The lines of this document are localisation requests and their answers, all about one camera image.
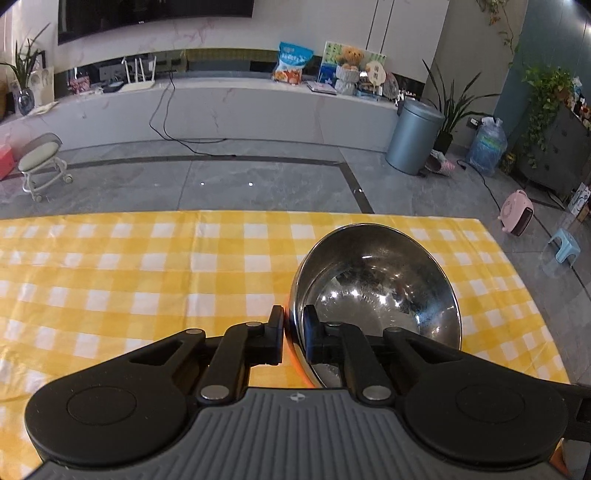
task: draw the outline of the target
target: white chair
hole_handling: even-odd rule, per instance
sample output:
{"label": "white chair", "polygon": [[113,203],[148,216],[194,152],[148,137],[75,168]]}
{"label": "white chair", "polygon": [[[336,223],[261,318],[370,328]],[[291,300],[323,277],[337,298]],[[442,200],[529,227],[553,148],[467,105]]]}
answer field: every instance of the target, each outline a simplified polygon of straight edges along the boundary
{"label": "white chair", "polygon": [[[33,200],[40,202],[43,197],[40,192],[45,190],[52,183],[63,179],[66,183],[72,183],[72,175],[66,173],[68,164],[56,156],[61,147],[61,140],[55,134],[44,134],[29,142],[22,151],[22,157],[18,162],[18,169],[23,174],[23,191],[30,193]],[[54,177],[42,185],[36,185],[31,178],[33,174],[39,173],[45,167],[53,165],[58,172]]]}

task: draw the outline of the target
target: potted plant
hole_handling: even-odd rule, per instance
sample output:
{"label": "potted plant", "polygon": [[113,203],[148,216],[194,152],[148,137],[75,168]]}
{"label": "potted plant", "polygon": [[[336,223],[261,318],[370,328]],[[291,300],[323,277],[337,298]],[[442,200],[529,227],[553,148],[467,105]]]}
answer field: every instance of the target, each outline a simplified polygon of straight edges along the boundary
{"label": "potted plant", "polygon": [[23,115],[28,115],[35,107],[35,97],[33,92],[28,87],[28,81],[31,77],[31,72],[35,66],[35,61],[40,51],[35,49],[33,51],[33,44],[46,29],[47,24],[32,40],[27,39],[27,50],[23,51],[24,45],[18,48],[18,42],[15,43],[14,48],[14,65],[5,61],[0,61],[0,65],[10,67],[17,78],[20,91],[18,92],[17,104],[18,109]]}
{"label": "potted plant", "polygon": [[573,94],[573,76],[560,67],[534,66],[525,70],[524,82],[531,85],[532,92],[521,153],[527,155],[531,168],[537,168],[532,149],[537,145],[546,151],[546,130],[556,119],[560,104]]}
{"label": "potted plant", "polygon": [[443,76],[441,75],[441,71],[439,70],[439,66],[436,62],[433,62],[435,65],[435,70],[439,77],[439,81],[441,83],[441,91],[443,92],[443,98],[441,98],[441,93],[439,91],[439,86],[435,80],[435,76],[433,72],[427,65],[427,63],[423,60],[423,64],[425,68],[429,72],[429,78],[433,82],[433,86],[435,87],[435,91],[437,92],[437,98],[439,100],[439,104],[435,105],[431,100],[427,100],[430,102],[436,109],[438,109],[444,116],[443,126],[439,131],[439,135],[437,136],[437,140],[435,141],[435,146],[433,147],[434,150],[442,152],[444,155],[447,153],[450,145],[453,142],[453,131],[458,123],[466,118],[467,116],[471,115],[478,115],[478,116],[488,116],[488,113],[484,112],[475,112],[473,110],[468,110],[472,102],[481,99],[481,98],[490,98],[490,97],[497,97],[499,96],[498,93],[490,93],[488,95],[468,95],[468,90],[474,85],[474,83],[480,78],[482,72],[478,73],[464,88],[460,98],[456,100],[456,82],[452,80],[450,85],[449,95],[448,91],[445,87],[445,82],[443,80]]}

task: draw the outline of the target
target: power cord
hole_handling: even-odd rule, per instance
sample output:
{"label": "power cord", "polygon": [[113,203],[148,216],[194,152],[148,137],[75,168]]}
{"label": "power cord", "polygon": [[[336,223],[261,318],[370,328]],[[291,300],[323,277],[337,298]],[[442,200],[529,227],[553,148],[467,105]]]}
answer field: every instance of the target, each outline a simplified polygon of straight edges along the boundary
{"label": "power cord", "polygon": [[[150,118],[150,121],[148,122],[148,125],[150,126],[150,128],[155,131],[160,138],[162,138],[163,140],[166,140],[167,142],[169,141],[174,141],[177,142],[179,144],[181,144],[182,146],[188,148],[191,152],[193,152],[195,155],[204,155],[207,157],[236,157],[236,155],[218,155],[218,154],[212,154],[212,153],[204,153],[204,152],[198,152],[194,149],[192,149],[188,144],[200,144],[200,145],[209,145],[209,144],[216,144],[216,143],[222,143],[227,141],[227,138],[223,138],[221,140],[212,140],[212,141],[199,141],[199,140],[179,140],[178,138],[174,138],[172,135],[170,135],[167,131],[166,131],[166,120],[168,119],[168,111],[170,109],[170,102],[173,99],[173,96],[177,90],[175,84],[174,84],[174,80],[173,80],[173,71],[169,70],[168,71],[168,76],[170,78],[170,83],[166,86],[166,88],[163,90],[162,95],[160,96],[160,101],[158,102],[158,106],[156,107],[156,110],[154,110],[154,113],[152,114],[152,117]],[[154,128],[154,126],[152,125],[152,122],[154,121],[154,117],[156,116],[156,114],[158,113],[158,111],[160,110],[160,106],[162,105],[162,102],[164,100],[164,95],[166,95],[166,92],[168,92],[168,89],[170,88],[170,86],[172,85],[173,87],[173,91],[170,94],[170,97],[168,97],[168,102],[166,103],[166,113],[164,115],[164,122],[162,124],[162,128],[164,131],[164,135],[162,133],[160,133],[158,130],[156,130]]]}
{"label": "power cord", "polygon": [[485,186],[485,187],[486,187],[486,189],[488,190],[488,193],[490,193],[490,194],[491,194],[491,198],[492,198],[492,199],[495,201],[496,207],[499,209],[499,212],[500,212],[500,211],[501,211],[501,206],[499,205],[499,202],[497,202],[497,201],[496,201],[496,198],[495,198],[495,196],[492,194],[492,190],[491,190],[491,189],[488,187],[488,185],[486,184],[486,180],[485,180],[485,178],[482,176],[482,173],[480,173],[480,172],[478,171],[478,169],[477,169],[477,168],[476,168],[474,165],[472,165],[472,164],[470,164],[470,163],[467,163],[467,162],[465,162],[464,160],[456,160],[456,163],[457,163],[457,165],[458,165],[458,166],[459,166],[459,167],[460,167],[462,170],[466,171],[467,167],[468,167],[468,166],[470,166],[470,167],[472,167],[472,169],[473,169],[473,170],[474,170],[476,173],[478,173],[478,175],[480,175],[480,178],[482,179],[482,183],[484,184],[484,186]]}

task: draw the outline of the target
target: wall outlet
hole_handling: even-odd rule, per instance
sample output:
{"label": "wall outlet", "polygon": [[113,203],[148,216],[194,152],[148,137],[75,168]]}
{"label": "wall outlet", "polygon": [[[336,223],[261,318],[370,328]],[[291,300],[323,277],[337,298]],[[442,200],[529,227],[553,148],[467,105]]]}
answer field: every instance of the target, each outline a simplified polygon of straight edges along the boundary
{"label": "wall outlet", "polygon": [[478,130],[478,127],[480,126],[482,122],[480,120],[477,120],[476,118],[472,118],[470,117],[468,119],[468,124],[467,126],[474,129],[474,130]]}

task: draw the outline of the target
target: yellow checkered tablecloth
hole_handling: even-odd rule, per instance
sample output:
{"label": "yellow checkered tablecloth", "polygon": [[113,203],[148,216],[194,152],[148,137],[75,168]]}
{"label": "yellow checkered tablecloth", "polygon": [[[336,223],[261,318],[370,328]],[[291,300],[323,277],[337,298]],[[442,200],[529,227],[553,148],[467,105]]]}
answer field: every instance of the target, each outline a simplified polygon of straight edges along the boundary
{"label": "yellow checkered tablecloth", "polygon": [[[0,478],[39,464],[23,422],[45,383],[188,327],[266,321],[335,228],[373,222],[420,242],[453,284],[463,349],[567,382],[530,294],[478,220],[288,212],[157,212],[0,222]],[[251,385],[301,388],[287,351]]]}

